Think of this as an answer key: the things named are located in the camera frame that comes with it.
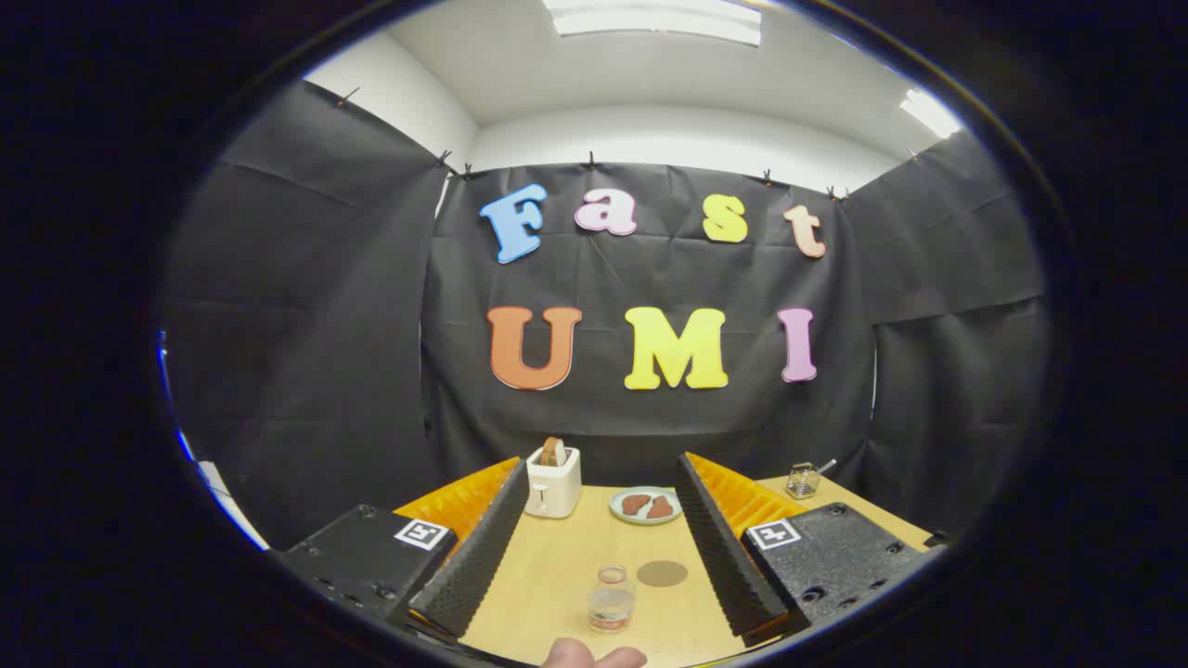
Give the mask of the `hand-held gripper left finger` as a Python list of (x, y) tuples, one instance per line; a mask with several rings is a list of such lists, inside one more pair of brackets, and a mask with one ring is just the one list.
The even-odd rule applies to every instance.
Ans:
[(511, 456), (394, 510), (356, 505), (278, 559), (356, 616), (459, 641), (527, 497), (526, 464)]

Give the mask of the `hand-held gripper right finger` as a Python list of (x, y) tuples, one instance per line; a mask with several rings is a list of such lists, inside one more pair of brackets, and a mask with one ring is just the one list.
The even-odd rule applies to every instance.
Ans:
[(748, 647), (838, 619), (925, 560), (849, 504), (802, 508), (696, 454), (680, 454), (675, 490), (718, 606)]

